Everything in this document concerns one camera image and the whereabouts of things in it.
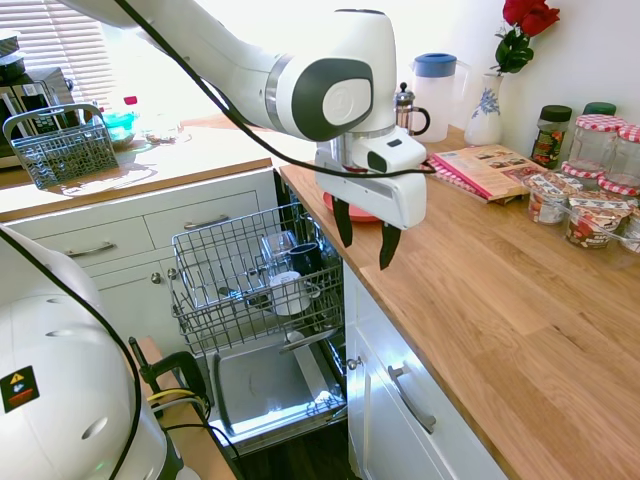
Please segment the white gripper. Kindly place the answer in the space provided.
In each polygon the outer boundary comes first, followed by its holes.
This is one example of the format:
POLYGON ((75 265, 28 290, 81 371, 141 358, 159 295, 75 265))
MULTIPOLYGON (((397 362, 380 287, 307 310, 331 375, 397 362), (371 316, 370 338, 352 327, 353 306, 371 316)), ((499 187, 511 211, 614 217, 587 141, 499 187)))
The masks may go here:
POLYGON ((333 197, 333 214, 345 248, 353 241, 349 205, 386 222, 382 224, 379 267, 386 269, 396 252, 402 230, 419 224, 426 214, 426 175, 420 164, 423 148, 363 148, 354 153, 365 173, 354 178, 318 173, 316 182, 333 197))

